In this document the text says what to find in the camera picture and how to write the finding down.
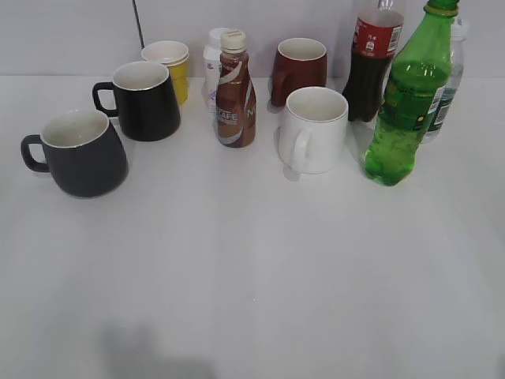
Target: white bottle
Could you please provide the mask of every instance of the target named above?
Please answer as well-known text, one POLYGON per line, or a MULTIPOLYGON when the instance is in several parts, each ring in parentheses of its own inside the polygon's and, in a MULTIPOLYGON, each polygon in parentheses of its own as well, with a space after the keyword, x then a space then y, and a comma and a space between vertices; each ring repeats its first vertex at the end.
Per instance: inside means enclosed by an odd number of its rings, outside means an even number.
POLYGON ((208 33, 208 44, 204 49, 205 84, 207 86, 207 107, 215 113, 215 95, 221 74, 221 35, 229 28, 215 28, 208 33))
POLYGON ((468 30, 469 22, 467 20, 462 20, 459 17, 454 19, 451 27, 451 76, 443 90, 442 99, 433 115, 432 123, 423 137, 423 144, 433 141, 440 133, 443 120, 445 120, 456 91, 458 91, 464 67, 463 41, 468 35, 468 30))

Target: white wall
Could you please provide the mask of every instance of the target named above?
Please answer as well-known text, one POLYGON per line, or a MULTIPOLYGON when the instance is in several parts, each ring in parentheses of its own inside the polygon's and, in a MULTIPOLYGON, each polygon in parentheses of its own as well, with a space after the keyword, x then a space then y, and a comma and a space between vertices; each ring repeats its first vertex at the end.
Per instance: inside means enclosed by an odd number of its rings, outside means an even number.
MULTIPOLYGON (((423 17, 425 0, 406 2, 402 41, 423 17)), ((248 34, 251 72, 268 76, 278 42, 319 39, 329 51, 332 76, 346 76, 357 12, 374 0, 137 0, 146 43, 178 39, 190 47, 193 76, 209 29, 242 28, 248 34)), ((466 42, 467 77, 504 77, 503 0, 462 0, 472 28, 466 42)), ((0 0, 0 74, 109 75, 140 59, 130 0, 0 0)))
POLYGON ((107 75, 137 59, 127 0, 0 0, 0 74, 107 75))

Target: white mug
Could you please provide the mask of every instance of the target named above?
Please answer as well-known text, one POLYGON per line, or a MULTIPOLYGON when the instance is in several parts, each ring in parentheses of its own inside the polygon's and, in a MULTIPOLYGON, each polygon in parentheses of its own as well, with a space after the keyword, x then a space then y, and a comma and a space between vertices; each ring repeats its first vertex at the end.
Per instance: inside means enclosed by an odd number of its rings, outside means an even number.
POLYGON ((346 98, 329 88, 292 92, 280 127, 279 155, 285 165, 301 174, 334 168, 346 137, 348 110, 346 98))

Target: black mug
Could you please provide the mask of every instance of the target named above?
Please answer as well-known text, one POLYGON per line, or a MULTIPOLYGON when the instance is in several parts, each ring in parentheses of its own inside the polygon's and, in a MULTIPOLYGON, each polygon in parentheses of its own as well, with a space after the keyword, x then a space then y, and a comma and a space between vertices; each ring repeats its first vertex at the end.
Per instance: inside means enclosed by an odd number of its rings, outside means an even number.
POLYGON ((92 95, 96 109, 118 116, 122 132, 136 141, 162 140, 181 124, 170 73, 160 63, 128 63, 116 70, 112 82, 95 84, 92 95), (117 109, 103 107, 100 90, 114 91, 117 109))
POLYGON ((41 135, 26 136, 21 155, 30 170, 50 172, 62 190, 78 197, 103 195, 128 173, 125 149, 109 118, 99 111, 71 111, 53 119, 41 135), (30 144, 41 144, 46 163, 30 144))

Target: red bottle label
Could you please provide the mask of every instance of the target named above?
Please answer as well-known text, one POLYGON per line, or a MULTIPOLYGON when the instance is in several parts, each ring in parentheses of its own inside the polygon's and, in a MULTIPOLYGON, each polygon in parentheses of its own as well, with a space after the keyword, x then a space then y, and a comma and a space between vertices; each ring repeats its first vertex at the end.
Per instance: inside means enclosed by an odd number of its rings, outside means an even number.
POLYGON ((395 55, 402 25, 381 27, 367 24, 358 18, 353 37, 353 53, 370 58, 388 58, 395 55))

